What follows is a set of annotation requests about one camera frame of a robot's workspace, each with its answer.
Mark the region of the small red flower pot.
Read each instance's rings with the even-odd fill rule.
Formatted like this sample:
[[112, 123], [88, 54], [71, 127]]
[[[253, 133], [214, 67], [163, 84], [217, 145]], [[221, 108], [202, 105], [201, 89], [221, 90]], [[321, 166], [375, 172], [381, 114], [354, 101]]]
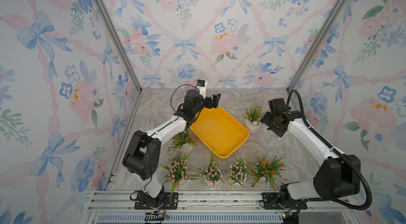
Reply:
[[260, 119], [263, 117], [262, 106], [250, 106], [245, 109], [243, 117], [245, 119], [244, 125], [250, 134], [255, 133], [259, 129]]

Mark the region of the yellow plastic storage tray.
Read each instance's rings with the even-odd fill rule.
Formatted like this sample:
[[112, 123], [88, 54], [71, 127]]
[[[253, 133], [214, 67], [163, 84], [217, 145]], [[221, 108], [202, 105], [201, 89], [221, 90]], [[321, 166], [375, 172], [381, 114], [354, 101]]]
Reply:
[[248, 129], [221, 106], [203, 109], [190, 128], [222, 160], [230, 157], [250, 136]]

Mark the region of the large red flower pot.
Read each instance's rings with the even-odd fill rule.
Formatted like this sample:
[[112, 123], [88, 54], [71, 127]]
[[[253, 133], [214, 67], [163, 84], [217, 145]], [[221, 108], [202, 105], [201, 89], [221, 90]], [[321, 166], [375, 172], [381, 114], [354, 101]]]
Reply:
[[256, 188], [258, 184], [265, 181], [265, 191], [276, 192], [288, 182], [282, 174], [283, 171], [289, 171], [291, 168], [286, 165], [286, 155], [275, 155], [272, 160], [267, 159], [266, 155], [257, 157], [256, 163], [248, 169], [251, 172], [251, 187]]

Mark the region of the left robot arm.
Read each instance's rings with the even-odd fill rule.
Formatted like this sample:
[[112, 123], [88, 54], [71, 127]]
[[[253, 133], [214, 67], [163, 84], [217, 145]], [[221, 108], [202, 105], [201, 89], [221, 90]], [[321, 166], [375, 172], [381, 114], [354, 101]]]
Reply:
[[157, 199], [164, 193], [155, 172], [158, 168], [161, 147], [197, 121], [203, 109], [217, 108], [221, 94], [206, 96], [204, 87], [187, 91], [184, 102], [174, 110], [169, 120], [147, 132], [136, 131], [124, 154], [122, 164], [127, 170], [144, 181], [142, 194]]

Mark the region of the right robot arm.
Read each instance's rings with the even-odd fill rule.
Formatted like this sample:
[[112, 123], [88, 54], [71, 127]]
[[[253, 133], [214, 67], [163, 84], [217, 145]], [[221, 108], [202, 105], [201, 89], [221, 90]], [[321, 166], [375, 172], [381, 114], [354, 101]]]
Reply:
[[289, 132], [312, 154], [319, 167], [314, 178], [280, 187], [281, 207], [297, 207], [306, 199], [334, 201], [360, 192], [361, 162], [355, 155], [335, 148], [310, 125], [303, 111], [292, 111], [284, 99], [270, 100], [269, 108], [260, 122], [279, 137]]

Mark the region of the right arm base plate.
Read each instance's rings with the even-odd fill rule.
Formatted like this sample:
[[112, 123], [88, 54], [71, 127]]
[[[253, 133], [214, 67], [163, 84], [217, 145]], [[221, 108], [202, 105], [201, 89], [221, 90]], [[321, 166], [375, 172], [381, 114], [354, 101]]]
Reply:
[[276, 192], [262, 192], [260, 205], [265, 210], [306, 210], [308, 209], [307, 203], [304, 200], [294, 200], [289, 196], [280, 198], [279, 193]]

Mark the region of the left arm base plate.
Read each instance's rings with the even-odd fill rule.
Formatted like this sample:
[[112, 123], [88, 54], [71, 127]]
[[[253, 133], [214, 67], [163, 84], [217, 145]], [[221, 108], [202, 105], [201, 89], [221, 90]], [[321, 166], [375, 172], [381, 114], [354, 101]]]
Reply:
[[144, 192], [137, 194], [135, 210], [176, 210], [178, 208], [179, 193], [160, 192], [156, 198], [152, 198]]

